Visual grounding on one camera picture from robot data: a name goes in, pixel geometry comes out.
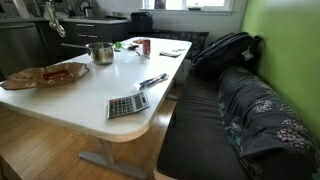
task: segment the can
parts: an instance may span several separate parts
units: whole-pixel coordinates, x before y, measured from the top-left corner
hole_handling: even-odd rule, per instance
[[[150,55],[151,51],[151,41],[150,39],[144,39],[142,43],[142,51],[145,55]]]

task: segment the table leg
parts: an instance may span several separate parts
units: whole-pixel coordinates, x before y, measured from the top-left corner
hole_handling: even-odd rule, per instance
[[[113,157],[111,142],[99,139],[102,154],[82,151],[79,154],[80,159],[85,159],[94,164],[109,168],[111,170],[120,172],[139,179],[147,179],[147,173],[135,166],[116,161]]]

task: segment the kitchen counter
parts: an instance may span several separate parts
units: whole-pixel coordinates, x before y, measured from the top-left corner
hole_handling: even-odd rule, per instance
[[[18,22],[36,22],[36,21],[47,21],[45,18],[7,18],[0,19],[0,23],[18,23]],[[97,24],[120,24],[129,23],[131,20],[108,20],[103,18],[59,18],[62,22],[77,22],[77,23],[97,23]]]

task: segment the white wall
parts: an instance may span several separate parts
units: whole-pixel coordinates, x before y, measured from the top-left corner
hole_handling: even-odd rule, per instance
[[[98,16],[121,12],[130,17],[131,12],[142,8],[143,0],[96,0]],[[207,43],[230,32],[238,32],[247,0],[234,0],[231,15],[209,12],[173,12],[150,11],[154,19],[154,28],[180,31],[208,31]]]

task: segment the backpack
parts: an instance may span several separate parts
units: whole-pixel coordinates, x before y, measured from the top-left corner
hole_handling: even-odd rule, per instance
[[[260,36],[230,33],[209,44],[191,62],[190,71],[204,79],[217,77],[224,69],[252,61],[257,56]]]

